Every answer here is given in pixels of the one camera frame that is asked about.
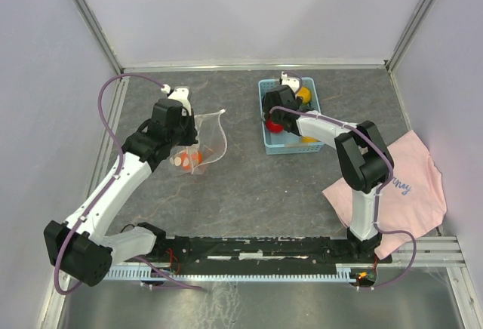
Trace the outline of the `bright red apple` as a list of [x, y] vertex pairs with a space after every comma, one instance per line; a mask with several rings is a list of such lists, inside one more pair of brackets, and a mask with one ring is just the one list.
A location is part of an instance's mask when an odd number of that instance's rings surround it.
[[282, 125], [273, 122], [271, 119], [265, 120], [265, 127], [271, 134], [280, 134], [284, 130]]

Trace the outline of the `orange tangerine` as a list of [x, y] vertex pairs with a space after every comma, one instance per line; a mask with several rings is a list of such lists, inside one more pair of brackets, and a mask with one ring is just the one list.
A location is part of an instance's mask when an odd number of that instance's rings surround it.
[[186, 170], [186, 171], [191, 171], [193, 168], [195, 168], [199, 162], [200, 162], [200, 155], [199, 151], [194, 150], [194, 151], [182, 151], [179, 154], [179, 158], [181, 159], [180, 166]]

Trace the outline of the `clear polka dot zip bag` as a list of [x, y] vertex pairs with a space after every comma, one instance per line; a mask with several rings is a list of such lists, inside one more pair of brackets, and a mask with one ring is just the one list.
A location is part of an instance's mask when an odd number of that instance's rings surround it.
[[[198, 143], [193, 146], [177, 146], [174, 153], [168, 159], [168, 169], [172, 174], [182, 175], [203, 174], [208, 165], [219, 161], [227, 151], [227, 139], [225, 131], [221, 125], [221, 116], [226, 112], [221, 109], [218, 112], [201, 114], [195, 116], [195, 127], [198, 132]], [[199, 151], [200, 162], [191, 171], [184, 170], [181, 166], [179, 154], [182, 151]]]

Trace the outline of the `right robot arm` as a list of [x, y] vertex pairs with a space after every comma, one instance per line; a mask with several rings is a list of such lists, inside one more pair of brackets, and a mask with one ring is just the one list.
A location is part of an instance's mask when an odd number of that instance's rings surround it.
[[377, 126], [372, 121], [349, 123], [306, 108], [287, 85], [267, 91], [261, 98], [263, 117], [284, 131], [310, 137], [334, 148], [340, 171], [352, 190], [349, 258], [363, 262], [374, 252], [381, 191], [393, 176], [394, 162]]

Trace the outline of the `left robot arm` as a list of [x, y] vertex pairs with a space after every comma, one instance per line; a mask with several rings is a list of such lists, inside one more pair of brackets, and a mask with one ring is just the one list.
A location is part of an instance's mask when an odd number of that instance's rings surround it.
[[107, 229], [134, 190], [175, 146], [196, 144], [197, 130], [187, 98], [161, 98], [152, 115], [122, 146], [111, 172], [89, 198], [62, 223], [51, 221], [43, 232], [48, 258], [56, 273], [65, 272], [81, 284], [99, 284], [112, 266], [146, 256], [162, 259], [166, 233], [149, 223], [116, 235]]

